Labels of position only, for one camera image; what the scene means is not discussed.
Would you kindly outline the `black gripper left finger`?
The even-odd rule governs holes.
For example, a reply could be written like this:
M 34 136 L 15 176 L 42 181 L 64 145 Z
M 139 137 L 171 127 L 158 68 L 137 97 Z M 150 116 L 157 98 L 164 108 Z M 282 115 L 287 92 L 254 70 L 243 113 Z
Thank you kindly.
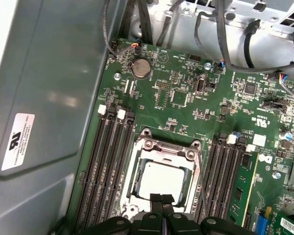
M 161 235 L 164 211 L 162 196 L 151 194 L 150 212 L 139 212 L 133 221 L 121 216 L 111 217 L 99 224 L 90 226 L 84 235 Z

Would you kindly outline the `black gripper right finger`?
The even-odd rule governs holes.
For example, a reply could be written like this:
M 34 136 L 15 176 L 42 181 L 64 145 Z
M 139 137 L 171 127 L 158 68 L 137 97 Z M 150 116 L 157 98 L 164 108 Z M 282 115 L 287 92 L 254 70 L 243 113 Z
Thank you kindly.
M 165 194 L 163 199 L 163 215 L 167 221 L 167 229 L 171 235 L 254 235 L 246 228 L 218 217 L 207 217 L 200 223 L 195 222 L 190 214 L 175 212 L 172 206 L 173 197 Z

